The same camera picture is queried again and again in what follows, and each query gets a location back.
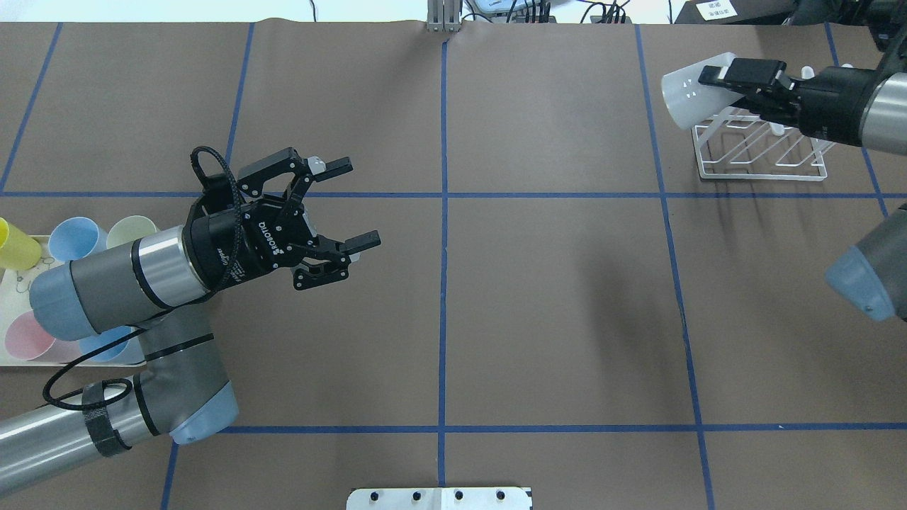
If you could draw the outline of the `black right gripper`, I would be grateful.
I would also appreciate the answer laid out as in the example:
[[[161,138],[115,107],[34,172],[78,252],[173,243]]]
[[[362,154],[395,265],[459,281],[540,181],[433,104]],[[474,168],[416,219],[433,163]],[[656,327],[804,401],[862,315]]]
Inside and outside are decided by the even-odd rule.
[[[725,67],[706,65],[699,83],[735,91],[736,106],[800,130],[802,135],[862,146],[861,125],[879,79],[874,70],[826,67],[810,79],[785,74],[785,62],[733,59]]]

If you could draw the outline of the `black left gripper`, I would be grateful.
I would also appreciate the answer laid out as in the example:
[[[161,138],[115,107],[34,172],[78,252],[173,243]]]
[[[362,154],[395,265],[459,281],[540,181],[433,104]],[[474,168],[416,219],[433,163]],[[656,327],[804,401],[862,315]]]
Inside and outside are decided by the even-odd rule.
[[[182,239],[205,293],[278,268],[291,268],[296,290],[346,280],[349,257],[381,244],[377,230],[334,241],[308,219],[305,194],[314,183],[353,171],[349,157],[304,158],[289,147],[236,176],[216,149],[197,147],[190,163],[202,194],[191,206]]]

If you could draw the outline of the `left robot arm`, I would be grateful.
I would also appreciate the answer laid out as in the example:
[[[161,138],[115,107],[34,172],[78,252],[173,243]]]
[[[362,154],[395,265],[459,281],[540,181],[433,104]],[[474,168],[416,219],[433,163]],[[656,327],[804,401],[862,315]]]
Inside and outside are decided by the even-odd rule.
[[[33,316],[58,340],[125,332],[77,356],[43,385],[42,406],[2,422],[2,494],[9,496],[168,435],[187,445],[239,416],[206,303],[220,291],[291,268],[293,288],[346,280],[375,230],[335,241],[309,220],[305,195],[353,171],[280,149],[238,174],[216,149],[190,154],[201,193],[181,225],[40,274]]]

